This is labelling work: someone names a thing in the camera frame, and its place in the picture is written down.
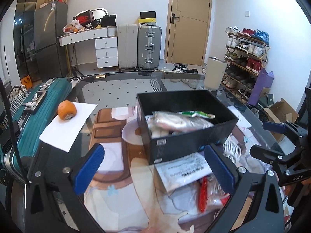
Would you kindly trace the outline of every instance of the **metal bolt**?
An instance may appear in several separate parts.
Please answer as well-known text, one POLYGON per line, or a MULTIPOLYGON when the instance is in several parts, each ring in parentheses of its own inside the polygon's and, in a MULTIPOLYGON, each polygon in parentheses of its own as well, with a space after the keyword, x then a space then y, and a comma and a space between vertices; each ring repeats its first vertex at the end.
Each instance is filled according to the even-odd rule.
POLYGON ((71 171, 70 167, 63 168, 63 173, 70 173, 70 171, 71 171))
POLYGON ((40 177, 41 176, 41 172, 40 171, 37 171, 37 172, 35 172, 35 177, 40 177))
POLYGON ((246 168, 243 167, 243 166, 241 166, 241 167, 238 168, 238 171, 239 171, 240 173, 246 173, 246 168))
POLYGON ((274 172, 271 171, 271 170, 269 170, 269 171, 268 171, 268 175, 271 176, 271 177, 273 177, 273 176, 274 176, 274 172))

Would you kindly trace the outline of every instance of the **white desk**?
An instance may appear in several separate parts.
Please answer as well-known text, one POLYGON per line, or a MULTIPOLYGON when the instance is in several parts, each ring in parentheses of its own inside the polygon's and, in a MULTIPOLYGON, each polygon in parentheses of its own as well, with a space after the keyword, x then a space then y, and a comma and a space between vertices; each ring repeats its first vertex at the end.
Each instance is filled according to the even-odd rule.
POLYGON ((66 59, 70 75, 71 63, 69 59, 68 45, 74 45, 76 64, 78 64, 75 44, 89 39, 95 40, 98 68, 118 66, 117 27, 108 26, 98 29, 89 29, 59 37, 60 46, 66 47, 66 59))

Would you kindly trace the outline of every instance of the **silver suitcase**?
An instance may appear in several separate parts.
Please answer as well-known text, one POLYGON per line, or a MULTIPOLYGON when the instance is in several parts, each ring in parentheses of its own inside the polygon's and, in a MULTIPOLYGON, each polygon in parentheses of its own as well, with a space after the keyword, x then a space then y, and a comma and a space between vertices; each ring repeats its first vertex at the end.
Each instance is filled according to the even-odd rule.
POLYGON ((118 26, 118 63, 119 68, 137 67, 137 24, 118 26))
POLYGON ((138 28, 138 68, 156 70, 160 62, 162 29, 159 26, 139 26, 138 28))

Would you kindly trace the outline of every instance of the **blue sneaker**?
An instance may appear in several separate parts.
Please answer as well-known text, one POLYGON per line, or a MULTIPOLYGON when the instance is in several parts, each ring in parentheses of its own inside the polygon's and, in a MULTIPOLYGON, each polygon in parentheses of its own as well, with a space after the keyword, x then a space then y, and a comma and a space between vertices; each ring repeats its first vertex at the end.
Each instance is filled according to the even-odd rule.
POLYGON ((269 45, 269 34, 267 32, 261 32, 260 30, 256 30, 255 33, 252 35, 252 38, 264 41, 267 46, 269 45))

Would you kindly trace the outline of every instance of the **red sneaker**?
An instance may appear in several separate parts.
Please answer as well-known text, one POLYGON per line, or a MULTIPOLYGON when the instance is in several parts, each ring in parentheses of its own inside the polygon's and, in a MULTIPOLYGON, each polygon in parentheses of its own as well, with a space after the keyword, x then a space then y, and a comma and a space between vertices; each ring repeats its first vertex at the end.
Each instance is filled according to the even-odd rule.
POLYGON ((254 66, 254 59, 248 59, 247 60, 247 65, 246 65, 246 69, 248 70, 252 70, 253 66, 254 66))
POLYGON ((239 32, 238 34, 245 37, 251 37, 255 32, 251 29, 244 28, 242 32, 239 32))
POLYGON ((254 66, 252 68, 252 72, 255 74, 259 74, 260 70, 262 69, 262 64, 259 60, 254 60, 254 66))

